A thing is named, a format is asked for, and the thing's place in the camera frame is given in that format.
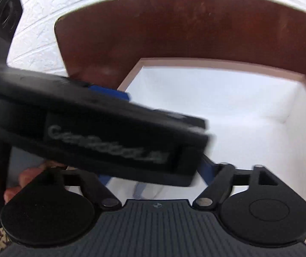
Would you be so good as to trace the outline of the large pink cardboard box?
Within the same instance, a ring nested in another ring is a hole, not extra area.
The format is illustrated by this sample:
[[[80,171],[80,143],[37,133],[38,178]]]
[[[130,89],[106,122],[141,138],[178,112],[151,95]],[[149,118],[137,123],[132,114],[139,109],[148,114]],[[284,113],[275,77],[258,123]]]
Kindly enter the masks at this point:
[[[134,103],[202,117],[207,156],[264,165],[306,200],[306,76],[219,60],[140,60],[120,83]]]

